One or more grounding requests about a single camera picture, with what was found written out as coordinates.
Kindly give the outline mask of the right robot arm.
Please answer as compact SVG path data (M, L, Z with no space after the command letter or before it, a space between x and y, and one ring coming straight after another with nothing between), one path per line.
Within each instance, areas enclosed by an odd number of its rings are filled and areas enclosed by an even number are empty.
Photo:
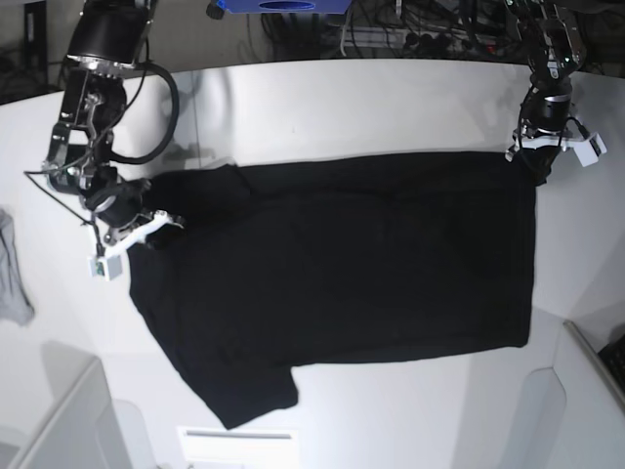
M87 1L67 50L70 68L58 121L40 170L28 171L29 181L45 178L43 193L53 201L61 195L79 199L89 215L80 221L95 227L104 222L109 239L163 225L181 227L182 218L148 210L146 179L127 181L116 166L144 165L165 151L180 115L180 96L172 74L141 53L148 50L148 34L156 4L153 1ZM167 85L171 115L160 142L141 156L113 150L113 130L132 105L124 88L124 73L153 73Z

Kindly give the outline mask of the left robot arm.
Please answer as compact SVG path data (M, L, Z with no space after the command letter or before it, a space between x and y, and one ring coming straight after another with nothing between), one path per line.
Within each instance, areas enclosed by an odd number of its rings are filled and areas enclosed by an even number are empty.
M530 68L530 86L521 101L514 142L507 155L524 166L535 186L546 183L571 116L570 75L585 52L574 18L551 1L509 1Z

